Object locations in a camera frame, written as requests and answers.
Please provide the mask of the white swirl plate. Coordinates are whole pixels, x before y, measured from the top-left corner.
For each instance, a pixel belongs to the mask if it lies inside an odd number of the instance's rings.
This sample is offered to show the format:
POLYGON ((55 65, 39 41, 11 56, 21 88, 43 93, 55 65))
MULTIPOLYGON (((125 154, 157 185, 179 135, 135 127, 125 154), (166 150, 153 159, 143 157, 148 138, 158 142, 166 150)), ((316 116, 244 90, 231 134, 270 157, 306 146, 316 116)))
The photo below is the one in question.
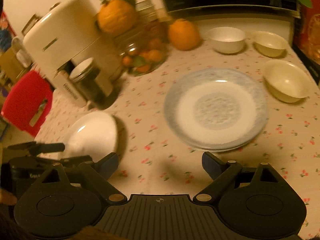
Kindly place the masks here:
POLYGON ((65 150, 59 158, 88 155, 96 163, 118 147, 118 129, 113 116, 92 112, 76 121, 63 138, 65 150))

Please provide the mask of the blue patterned plate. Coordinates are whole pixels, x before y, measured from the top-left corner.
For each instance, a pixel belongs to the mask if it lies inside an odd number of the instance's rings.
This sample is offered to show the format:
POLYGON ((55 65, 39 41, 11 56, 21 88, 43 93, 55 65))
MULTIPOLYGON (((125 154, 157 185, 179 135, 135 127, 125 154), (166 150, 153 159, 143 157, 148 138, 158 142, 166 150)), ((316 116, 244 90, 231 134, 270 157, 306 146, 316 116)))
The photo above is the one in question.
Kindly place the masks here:
POLYGON ((170 129, 186 144, 213 152, 238 148, 254 139, 268 121, 261 84, 227 68, 189 73, 164 100, 170 129))

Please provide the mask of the cream bowl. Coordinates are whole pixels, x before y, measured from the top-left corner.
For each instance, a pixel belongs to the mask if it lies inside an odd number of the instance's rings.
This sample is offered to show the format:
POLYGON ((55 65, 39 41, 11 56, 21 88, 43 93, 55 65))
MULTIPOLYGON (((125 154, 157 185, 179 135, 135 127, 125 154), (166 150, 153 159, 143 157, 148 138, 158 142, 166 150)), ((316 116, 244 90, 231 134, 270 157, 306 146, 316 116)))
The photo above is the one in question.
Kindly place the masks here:
POLYGON ((289 61, 267 61, 262 66, 262 74, 268 91, 282 102, 297 103, 310 94, 311 80, 289 61))
POLYGON ((264 56, 283 57, 289 44, 283 37, 268 31, 255 31, 252 34, 254 48, 264 56))

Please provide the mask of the white bowl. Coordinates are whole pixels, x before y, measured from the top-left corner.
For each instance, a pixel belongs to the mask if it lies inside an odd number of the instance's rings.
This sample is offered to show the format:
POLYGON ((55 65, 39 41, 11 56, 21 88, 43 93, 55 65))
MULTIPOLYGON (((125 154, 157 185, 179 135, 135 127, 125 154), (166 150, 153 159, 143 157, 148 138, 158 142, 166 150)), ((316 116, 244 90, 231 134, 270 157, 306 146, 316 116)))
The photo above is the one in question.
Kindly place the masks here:
POLYGON ((211 47, 222 54, 236 54, 245 47, 246 34, 234 27, 217 27, 207 32, 211 47))

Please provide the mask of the red stool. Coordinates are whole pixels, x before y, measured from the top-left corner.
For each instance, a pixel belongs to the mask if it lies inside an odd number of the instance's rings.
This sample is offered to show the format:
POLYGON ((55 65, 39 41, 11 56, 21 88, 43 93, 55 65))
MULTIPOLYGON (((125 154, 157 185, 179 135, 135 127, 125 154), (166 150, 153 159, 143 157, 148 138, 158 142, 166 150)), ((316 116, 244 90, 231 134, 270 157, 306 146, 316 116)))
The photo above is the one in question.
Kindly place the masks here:
POLYGON ((13 86, 3 104, 1 115, 19 130, 35 137, 51 110, 52 101, 53 91, 50 83, 38 72, 31 70, 13 86), (37 122, 31 125, 30 121, 44 100, 47 104, 42 114, 37 122))

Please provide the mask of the white air fryer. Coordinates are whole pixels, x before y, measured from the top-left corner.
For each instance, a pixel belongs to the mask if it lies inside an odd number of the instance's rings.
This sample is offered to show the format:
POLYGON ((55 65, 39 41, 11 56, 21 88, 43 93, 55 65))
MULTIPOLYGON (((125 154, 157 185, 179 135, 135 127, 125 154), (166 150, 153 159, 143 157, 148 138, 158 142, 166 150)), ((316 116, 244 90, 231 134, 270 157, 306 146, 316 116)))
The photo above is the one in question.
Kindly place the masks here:
POLYGON ((90 0, 69 0, 54 7, 23 38, 23 45, 49 81, 71 61, 77 66, 92 57, 110 81, 121 75, 112 37, 99 30, 90 0))

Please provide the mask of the glass jar of tangerines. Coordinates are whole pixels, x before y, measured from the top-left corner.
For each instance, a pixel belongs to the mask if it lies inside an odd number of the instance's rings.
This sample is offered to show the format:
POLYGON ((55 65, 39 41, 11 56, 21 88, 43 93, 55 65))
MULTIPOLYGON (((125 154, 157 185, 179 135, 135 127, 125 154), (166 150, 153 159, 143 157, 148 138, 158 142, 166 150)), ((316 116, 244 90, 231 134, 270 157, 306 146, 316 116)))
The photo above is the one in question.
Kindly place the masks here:
POLYGON ((115 38, 121 64, 128 74, 140 76, 156 70, 168 57, 165 27, 159 20, 139 23, 115 38))

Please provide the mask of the large yellow pomelo on jar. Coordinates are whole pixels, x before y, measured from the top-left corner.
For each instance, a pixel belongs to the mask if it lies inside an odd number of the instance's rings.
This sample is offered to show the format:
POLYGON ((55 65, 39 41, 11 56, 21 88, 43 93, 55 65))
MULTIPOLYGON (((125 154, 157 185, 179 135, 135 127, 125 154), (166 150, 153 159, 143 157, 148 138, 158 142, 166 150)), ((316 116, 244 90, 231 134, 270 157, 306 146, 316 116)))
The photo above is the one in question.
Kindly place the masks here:
POLYGON ((116 37, 138 23, 136 0, 100 0, 100 3, 97 24, 101 31, 116 37))

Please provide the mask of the orange pomelo on table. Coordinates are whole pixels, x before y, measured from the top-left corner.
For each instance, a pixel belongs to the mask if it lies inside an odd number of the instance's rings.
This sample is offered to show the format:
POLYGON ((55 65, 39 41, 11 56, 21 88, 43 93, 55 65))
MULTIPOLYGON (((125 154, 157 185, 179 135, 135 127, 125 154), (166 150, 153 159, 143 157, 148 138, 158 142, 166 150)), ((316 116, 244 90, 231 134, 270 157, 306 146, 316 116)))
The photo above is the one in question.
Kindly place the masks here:
POLYGON ((181 51, 198 47, 202 40, 197 26, 182 18, 169 25, 168 39, 174 48, 181 51))

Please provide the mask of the plastic bag of snacks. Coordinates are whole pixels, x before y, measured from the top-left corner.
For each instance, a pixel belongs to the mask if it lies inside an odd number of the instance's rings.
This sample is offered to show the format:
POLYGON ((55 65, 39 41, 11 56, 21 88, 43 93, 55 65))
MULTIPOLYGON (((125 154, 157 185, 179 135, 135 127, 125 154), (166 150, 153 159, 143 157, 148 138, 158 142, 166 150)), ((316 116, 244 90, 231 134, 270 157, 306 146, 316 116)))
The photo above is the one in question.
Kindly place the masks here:
POLYGON ((296 21, 294 44, 319 64, 319 0, 298 0, 300 18, 296 21))

